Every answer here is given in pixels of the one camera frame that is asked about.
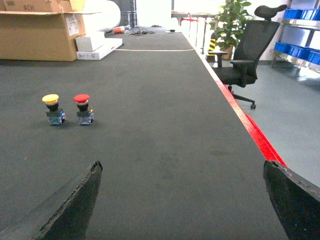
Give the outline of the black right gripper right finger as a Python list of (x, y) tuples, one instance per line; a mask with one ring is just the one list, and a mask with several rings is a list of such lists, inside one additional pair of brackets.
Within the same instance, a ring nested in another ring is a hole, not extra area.
[(263, 179), (290, 240), (320, 238), (320, 188), (277, 161), (266, 160)]

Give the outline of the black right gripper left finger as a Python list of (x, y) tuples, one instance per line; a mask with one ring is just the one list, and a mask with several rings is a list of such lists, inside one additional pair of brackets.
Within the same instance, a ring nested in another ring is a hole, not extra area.
[(2, 240), (83, 240), (100, 189), (103, 167), (91, 163), (34, 210), (0, 232)]

